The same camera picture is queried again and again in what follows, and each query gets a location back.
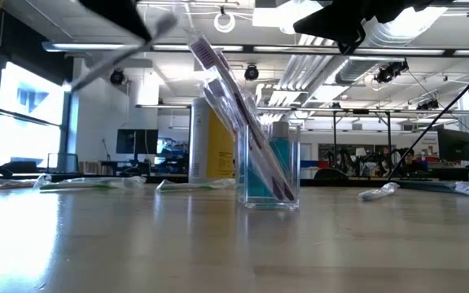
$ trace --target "desk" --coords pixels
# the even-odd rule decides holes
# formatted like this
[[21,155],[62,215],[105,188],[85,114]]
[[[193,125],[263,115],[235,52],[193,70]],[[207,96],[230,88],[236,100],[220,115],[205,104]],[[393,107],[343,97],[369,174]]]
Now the desk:
[[469,292],[469,197],[302,188],[285,212],[154,188],[0,191],[0,291]]

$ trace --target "person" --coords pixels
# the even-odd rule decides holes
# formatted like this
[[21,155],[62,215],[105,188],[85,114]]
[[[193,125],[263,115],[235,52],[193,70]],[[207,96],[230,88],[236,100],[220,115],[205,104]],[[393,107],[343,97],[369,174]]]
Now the person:
[[352,176],[354,174],[354,169],[352,165],[352,161],[345,153],[340,153],[337,156],[338,160],[336,161],[336,169],[340,170],[341,172],[347,174],[347,176]]
[[427,171],[427,167],[414,159],[414,150],[410,150],[405,157],[405,163],[401,168],[403,174],[412,174],[418,171]]

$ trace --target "black cable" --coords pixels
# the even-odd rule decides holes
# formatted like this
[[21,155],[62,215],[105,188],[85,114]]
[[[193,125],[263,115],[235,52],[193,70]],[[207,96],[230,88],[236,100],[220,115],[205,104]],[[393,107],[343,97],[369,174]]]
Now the black cable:
[[388,176],[388,180],[391,180],[392,179],[392,175],[396,172],[396,170],[399,169],[399,166],[401,165],[401,162],[405,159],[406,155],[408,155],[408,152],[413,150],[415,145],[418,144],[418,142],[421,140],[421,138],[423,138],[424,134],[426,134],[428,132],[428,130],[430,130],[432,128],[432,126],[439,120],[439,118],[441,118],[460,98],[463,97],[463,95],[469,90],[469,83],[468,85],[464,88],[464,90],[462,90],[462,92],[456,97],[454,98],[454,100],[448,104],[448,106],[446,106],[438,115],[436,118],[434,118],[434,120],[430,123],[430,125],[421,133],[421,135],[419,135],[419,137],[414,141],[414,143],[412,143],[412,145],[410,146],[410,148],[408,149],[408,151],[405,152],[405,154],[401,157],[401,160],[399,162],[397,162],[396,166],[394,166],[394,169],[392,170],[392,172],[390,173],[390,175]]

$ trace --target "camera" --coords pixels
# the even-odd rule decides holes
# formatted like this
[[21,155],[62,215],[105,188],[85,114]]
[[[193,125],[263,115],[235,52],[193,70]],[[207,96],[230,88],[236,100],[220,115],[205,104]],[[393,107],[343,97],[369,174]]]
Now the camera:
[[128,77],[124,74],[124,69],[115,69],[110,76],[110,82],[112,85],[124,85],[128,82]]
[[259,72],[258,72],[258,69],[256,68],[256,65],[249,64],[243,76],[245,77],[246,81],[255,81],[258,79],[258,75],[259,75]]

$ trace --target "toothbrush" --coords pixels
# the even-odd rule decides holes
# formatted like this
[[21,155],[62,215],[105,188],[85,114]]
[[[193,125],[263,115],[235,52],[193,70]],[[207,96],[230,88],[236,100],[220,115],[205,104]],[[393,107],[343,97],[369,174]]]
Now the toothbrush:
[[92,81],[95,81],[97,78],[101,77],[104,73],[108,72],[110,69],[114,68],[120,62],[128,59],[129,57],[148,49],[153,41],[159,37],[165,35],[171,29],[177,25],[178,19],[174,14],[168,13],[160,17],[156,22],[156,34],[149,41],[145,42],[143,45],[134,47],[128,50],[123,50],[120,53],[114,55],[111,58],[102,60],[93,68],[90,69],[90,73],[87,75],[75,80],[72,83],[72,92],[81,90],[85,86],[89,85]]
[[236,107],[252,134],[252,140],[249,142],[249,153],[261,168],[262,172],[260,172],[260,174],[262,175],[262,181],[269,190],[273,191],[274,196],[278,200],[282,201],[285,195],[287,199],[293,201],[295,197],[291,191],[291,187],[288,185],[285,176],[280,173],[278,162],[273,157],[270,150],[265,149],[265,138],[259,131],[257,122],[251,119],[252,116],[242,100],[238,86],[225,66],[225,61],[222,61],[221,58],[215,54],[213,48],[211,48],[203,37],[199,37],[196,42],[193,42],[190,48],[206,70],[215,66],[220,78],[226,82],[226,90],[233,94]]

